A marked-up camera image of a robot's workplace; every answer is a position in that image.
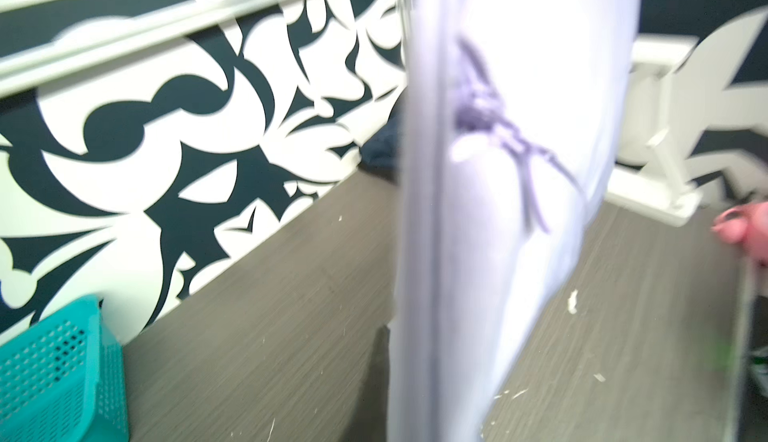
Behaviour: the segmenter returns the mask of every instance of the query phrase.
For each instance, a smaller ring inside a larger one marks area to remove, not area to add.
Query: green object
[[[0,347],[0,440],[128,441],[122,348],[95,296]]]

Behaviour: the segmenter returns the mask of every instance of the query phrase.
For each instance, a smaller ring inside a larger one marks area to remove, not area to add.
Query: white base
[[[701,191],[692,188],[675,204],[667,183],[661,178],[642,176],[628,168],[614,167],[608,180],[605,200],[670,226],[684,225],[701,202]]]

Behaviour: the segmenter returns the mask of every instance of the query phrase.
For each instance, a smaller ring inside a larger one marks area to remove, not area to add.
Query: white garment
[[[430,52],[441,43],[431,32],[439,24],[429,22],[439,3],[416,0],[411,40],[404,239],[390,339],[391,442],[478,438],[544,304],[573,271],[584,231],[602,202],[639,7],[639,0],[459,4],[456,29],[485,59],[506,117],[525,139],[552,149],[586,195],[534,159],[534,192],[551,229],[547,234],[526,229],[518,166],[509,154],[486,143],[452,159],[457,141],[451,131],[429,132],[431,123],[452,124],[449,110],[429,105],[448,99],[440,93],[447,84],[437,80],[444,73],[439,56]],[[434,151],[426,148],[430,136]],[[485,136],[463,137],[462,143]],[[419,164],[431,164],[437,180],[430,181],[430,170]],[[429,206],[436,215],[423,225],[419,218],[429,217]],[[424,247],[429,244],[436,247]]]

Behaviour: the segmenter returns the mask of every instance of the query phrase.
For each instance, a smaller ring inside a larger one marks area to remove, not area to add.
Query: wall
[[[640,32],[700,38],[675,76],[670,120],[707,204],[768,195],[767,21],[768,0],[642,0]],[[628,106],[647,106],[648,98],[652,92],[635,84]],[[648,116],[629,110],[627,126]],[[623,144],[618,159],[659,173],[640,144]]]
[[[0,0],[0,56],[181,1]],[[298,0],[0,101],[0,344],[87,293],[126,343],[347,177],[406,82],[395,2]]]

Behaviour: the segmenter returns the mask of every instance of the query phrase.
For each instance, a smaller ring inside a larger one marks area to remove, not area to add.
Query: wood grain surface
[[[131,440],[383,442],[396,197],[355,174],[126,346]],[[712,217],[604,206],[482,436],[721,440],[738,257]]]

